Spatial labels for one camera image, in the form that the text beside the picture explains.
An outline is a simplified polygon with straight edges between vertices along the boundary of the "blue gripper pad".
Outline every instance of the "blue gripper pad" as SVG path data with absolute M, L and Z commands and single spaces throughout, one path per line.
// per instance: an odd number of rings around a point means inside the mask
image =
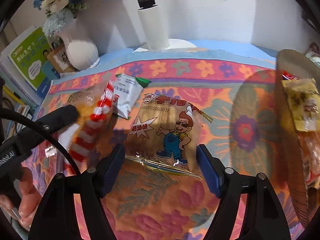
M 221 197 L 222 191 L 219 186 L 220 178 L 218 174 L 213 169 L 208 157 L 204 153 L 203 147 L 210 154 L 204 144 L 197 146 L 196 158 L 200 166 L 202 174 L 204 176 L 205 182 L 208 185 L 208 188 L 211 193 L 215 194 L 217 198 Z

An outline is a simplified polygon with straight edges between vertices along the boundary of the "lamp base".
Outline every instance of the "lamp base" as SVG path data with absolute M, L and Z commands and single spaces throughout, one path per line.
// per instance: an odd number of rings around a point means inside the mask
M 169 47 L 166 49 L 182 49 L 182 48 L 196 48 L 197 46 L 190 41 L 180 40 L 180 39 L 169 39 Z M 142 45 L 140 48 L 136 49 L 134 52 L 148 51 L 148 44 Z

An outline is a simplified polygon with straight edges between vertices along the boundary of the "green book cover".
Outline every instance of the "green book cover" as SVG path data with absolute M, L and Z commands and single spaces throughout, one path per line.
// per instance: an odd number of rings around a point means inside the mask
M 48 82 L 41 67 L 47 62 L 46 56 L 50 50 L 47 38 L 39 27 L 9 55 L 17 70 L 38 92 L 42 90 L 44 83 Z

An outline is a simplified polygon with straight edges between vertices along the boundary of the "yellow snack package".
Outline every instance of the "yellow snack package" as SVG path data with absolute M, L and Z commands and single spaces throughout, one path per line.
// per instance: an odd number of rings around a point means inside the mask
M 297 131 L 320 131 L 320 95 L 314 79 L 282 80 Z
M 145 95 L 125 141 L 126 157 L 153 169 L 200 177 L 201 114 L 187 101 Z

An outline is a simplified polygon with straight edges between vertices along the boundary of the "white snack packet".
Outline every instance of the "white snack packet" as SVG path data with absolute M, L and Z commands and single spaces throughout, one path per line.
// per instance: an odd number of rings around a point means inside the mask
M 120 74 L 114 83 L 113 110 L 120 117 L 129 119 L 129 114 L 143 88 L 150 83 L 144 78 Z

